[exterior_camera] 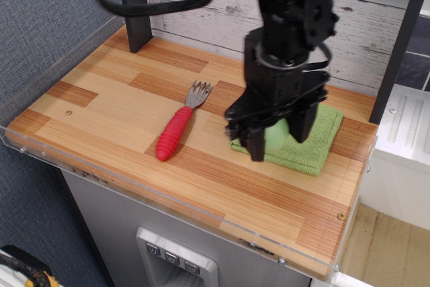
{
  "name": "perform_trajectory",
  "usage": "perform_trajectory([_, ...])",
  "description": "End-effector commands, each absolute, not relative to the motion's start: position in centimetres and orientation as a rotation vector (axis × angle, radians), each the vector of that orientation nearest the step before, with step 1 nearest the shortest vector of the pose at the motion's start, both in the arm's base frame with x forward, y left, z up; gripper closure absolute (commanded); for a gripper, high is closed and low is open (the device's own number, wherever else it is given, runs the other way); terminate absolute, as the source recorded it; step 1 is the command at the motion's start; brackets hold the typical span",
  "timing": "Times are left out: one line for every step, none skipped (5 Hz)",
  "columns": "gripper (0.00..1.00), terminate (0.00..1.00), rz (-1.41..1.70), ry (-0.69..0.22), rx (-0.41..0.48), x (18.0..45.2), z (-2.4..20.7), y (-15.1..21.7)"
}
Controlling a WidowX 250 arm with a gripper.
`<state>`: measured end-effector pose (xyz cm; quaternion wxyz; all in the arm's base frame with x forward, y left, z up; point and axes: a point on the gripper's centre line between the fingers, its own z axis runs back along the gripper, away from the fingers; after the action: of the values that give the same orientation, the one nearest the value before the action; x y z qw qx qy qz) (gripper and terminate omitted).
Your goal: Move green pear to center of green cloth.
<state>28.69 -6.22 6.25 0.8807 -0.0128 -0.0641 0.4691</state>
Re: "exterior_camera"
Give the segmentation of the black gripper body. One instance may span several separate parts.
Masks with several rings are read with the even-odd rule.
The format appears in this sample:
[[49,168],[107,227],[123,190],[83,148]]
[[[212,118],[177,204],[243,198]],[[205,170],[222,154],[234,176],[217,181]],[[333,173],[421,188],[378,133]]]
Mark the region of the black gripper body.
[[304,104],[326,100],[325,84],[330,79],[324,70],[330,63],[331,51],[324,44],[317,48],[326,59],[309,63],[309,51],[303,50],[298,61],[286,62],[269,56],[263,47],[263,29],[245,37],[245,92],[225,112],[226,133],[240,138],[247,127],[268,128]]

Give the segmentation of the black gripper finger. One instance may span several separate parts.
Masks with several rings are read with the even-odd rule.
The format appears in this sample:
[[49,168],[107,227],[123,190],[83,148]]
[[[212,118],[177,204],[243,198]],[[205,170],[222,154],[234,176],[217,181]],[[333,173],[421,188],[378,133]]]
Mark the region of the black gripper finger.
[[304,104],[299,106],[288,116],[290,134],[298,143],[303,143],[312,130],[318,104]]
[[265,129],[247,127],[240,135],[241,146],[246,148],[251,159],[262,162],[265,154]]

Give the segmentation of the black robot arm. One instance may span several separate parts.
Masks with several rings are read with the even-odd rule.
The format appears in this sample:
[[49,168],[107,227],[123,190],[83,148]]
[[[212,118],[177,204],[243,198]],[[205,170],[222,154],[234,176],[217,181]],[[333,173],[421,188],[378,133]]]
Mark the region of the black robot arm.
[[263,25],[245,38],[246,89],[225,113],[229,137],[254,161],[263,160],[265,129],[280,120],[297,142],[308,138],[329,81],[327,63],[311,63],[309,56],[316,49],[330,55],[325,40],[339,19],[332,0],[258,2]]

